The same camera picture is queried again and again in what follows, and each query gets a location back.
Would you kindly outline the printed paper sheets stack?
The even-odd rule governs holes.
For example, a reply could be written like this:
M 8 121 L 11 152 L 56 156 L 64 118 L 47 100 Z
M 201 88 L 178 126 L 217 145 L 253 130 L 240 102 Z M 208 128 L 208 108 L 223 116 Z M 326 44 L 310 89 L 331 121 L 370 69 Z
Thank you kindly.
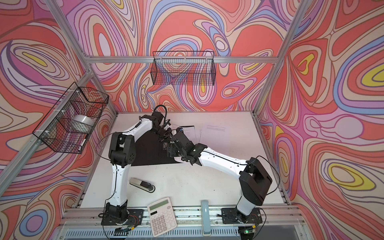
M 204 125 L 202 128 L 196 126 L 181 126 L 184 134 L 194 144 L 222 144 L 230 138 L 226 126 Z

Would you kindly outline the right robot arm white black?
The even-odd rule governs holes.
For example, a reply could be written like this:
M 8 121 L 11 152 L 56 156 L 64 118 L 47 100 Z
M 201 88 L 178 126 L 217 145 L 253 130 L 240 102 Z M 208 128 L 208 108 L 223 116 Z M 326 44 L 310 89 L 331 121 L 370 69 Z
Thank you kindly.
M 262 206 L 273 183 L 272 177 L 258 158 L 240 160 L 221 154 L 204 144 L 194 144 L 179 131 L 166 138 L 169 157 L 202 167 L 208 167 L 239 180 L 241 197 L 236 205 L 236 213 L 246 217 L 256 206 Z

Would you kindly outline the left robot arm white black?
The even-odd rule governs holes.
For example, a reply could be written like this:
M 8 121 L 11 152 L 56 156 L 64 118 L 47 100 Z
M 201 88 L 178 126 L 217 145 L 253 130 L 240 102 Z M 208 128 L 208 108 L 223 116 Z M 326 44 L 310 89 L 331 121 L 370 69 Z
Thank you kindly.
M 151 115 L 139 117 L 139 121 L 127 130 L 112 134 L 108 156 L 113 166 L 114 182 L 111 197 L 106 200 L 106 211 L 111 207 L 118 210 L 127 208 L 128 176 L 137 156 L 136 142 L 146 133 L 164 137 L 171 132 L 166 129 L 169 124 L 167 114 L 154 111 Z

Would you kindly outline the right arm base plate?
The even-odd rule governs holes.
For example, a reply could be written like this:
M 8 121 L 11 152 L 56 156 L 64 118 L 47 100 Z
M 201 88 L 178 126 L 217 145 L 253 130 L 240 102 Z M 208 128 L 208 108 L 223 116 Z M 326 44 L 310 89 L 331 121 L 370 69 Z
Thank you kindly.
M 253 224 L 258 226 L 263 222 L 260 208 L 253 208 L 249 215 L 244 215 L 236 208 L 222 208 L 221 214 L 224 224 Z

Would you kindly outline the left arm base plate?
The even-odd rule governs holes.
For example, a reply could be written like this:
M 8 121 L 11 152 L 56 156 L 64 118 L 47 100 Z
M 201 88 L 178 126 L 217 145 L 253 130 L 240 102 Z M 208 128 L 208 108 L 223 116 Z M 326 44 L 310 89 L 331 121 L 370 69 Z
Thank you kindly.
M 121 213 L 103 213 L 102 226 L 128 226 L 137 227 L 142 224 L 144 210 L 128 209 Z

